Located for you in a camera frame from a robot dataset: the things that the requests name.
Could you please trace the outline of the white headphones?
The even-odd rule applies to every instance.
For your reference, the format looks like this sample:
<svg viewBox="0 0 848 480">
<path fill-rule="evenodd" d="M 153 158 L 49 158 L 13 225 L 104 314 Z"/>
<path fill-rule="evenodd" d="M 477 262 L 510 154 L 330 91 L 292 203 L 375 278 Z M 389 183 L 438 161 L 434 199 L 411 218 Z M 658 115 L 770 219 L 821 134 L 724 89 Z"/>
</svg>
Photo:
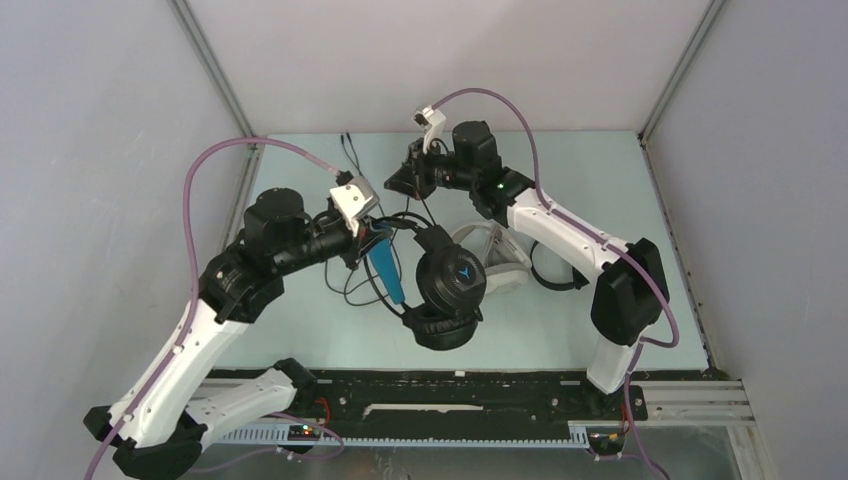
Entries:
<svg viewBox="0 0 848 480">
<path fill-rule="evenodd" d="M 485 295 L 504 294 L 526 284 L 531 276 L 531 261 L 506 227 L 493 221 L 470 222 L 456 229 L 451 238 L 461 243 L 478 230 L 486 232 L 479 256 L 487 278 Z"/>
</svg>

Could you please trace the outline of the black blue headphones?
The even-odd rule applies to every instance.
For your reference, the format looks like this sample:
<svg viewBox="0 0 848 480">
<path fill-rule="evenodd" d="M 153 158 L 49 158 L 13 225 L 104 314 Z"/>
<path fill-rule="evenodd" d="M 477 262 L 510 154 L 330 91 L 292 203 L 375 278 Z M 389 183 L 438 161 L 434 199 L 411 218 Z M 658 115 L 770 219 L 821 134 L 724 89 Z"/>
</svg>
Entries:
<svg viewBox="0 0 848 480">
<path fill-rule="evenodd" d="M 391 237 L 399 230 L 414 233 L 423 250 L 414 272 L 422 303 L 411 307 L 401 283 L 392 251 Z M 439 225 L 408 215 L 371 220 L 367 232 L 379 241 L 370 247 L 365 265 L 383 284 L 382 300 L 399 317 L 415 342 L 433 351 L 458 349 L 473 337 L 482 321 L 480 305 L 487 288 L 482 262 L 452 240 Z"/>
</svg>

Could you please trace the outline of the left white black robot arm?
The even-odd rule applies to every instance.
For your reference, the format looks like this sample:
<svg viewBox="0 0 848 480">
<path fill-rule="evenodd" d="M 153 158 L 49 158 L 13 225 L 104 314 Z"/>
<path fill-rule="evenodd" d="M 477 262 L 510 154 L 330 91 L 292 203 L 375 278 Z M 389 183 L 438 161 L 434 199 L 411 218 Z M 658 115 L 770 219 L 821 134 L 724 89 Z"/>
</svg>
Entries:
<svg viewBox="0 0 848 480">
<path fill-rule="evenodd" d="M 363 253 L 365 218 L 378 202 L 370 188 L 354 184 L 333 188 L 326 209 L 313 216 L 292 189 L 257 197 L 236 240 L 199 274 L 182 318 L 143 376 L 119 401 L 85 416 L 124 475 L 176 479 L 231 431 L 278 412 L 312 411 L 316 378 L 291 358 L 227 392 L 200 400 L 195 392 L 219 356 L 283 294 L 286 275 Z"/>
</svg>

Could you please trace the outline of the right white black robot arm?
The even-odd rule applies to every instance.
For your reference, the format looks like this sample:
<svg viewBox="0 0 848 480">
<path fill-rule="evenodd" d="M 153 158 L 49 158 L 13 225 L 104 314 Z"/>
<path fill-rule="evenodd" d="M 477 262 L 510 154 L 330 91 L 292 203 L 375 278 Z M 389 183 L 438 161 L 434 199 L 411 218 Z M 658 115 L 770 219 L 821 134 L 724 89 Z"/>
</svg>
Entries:
<svg viewBox="0 0 848 480">
<path fill-rule="evenodd" d="M 484 219 L 546 246 L 593 286 L 590 319 L 598 340 L 581 402 L 593 417 L 610 416 L 647 329 L 670 310 L 658 247 L 646 238 L 626 242 L 559 208 L 537 181 L 504 165 L 486 122 L 458 124 L 451 148 L 436 131 L 429 126 L 409 144 L 384 188 L 418 201 L 438 188 L 464 191 Z"/>
</svg>

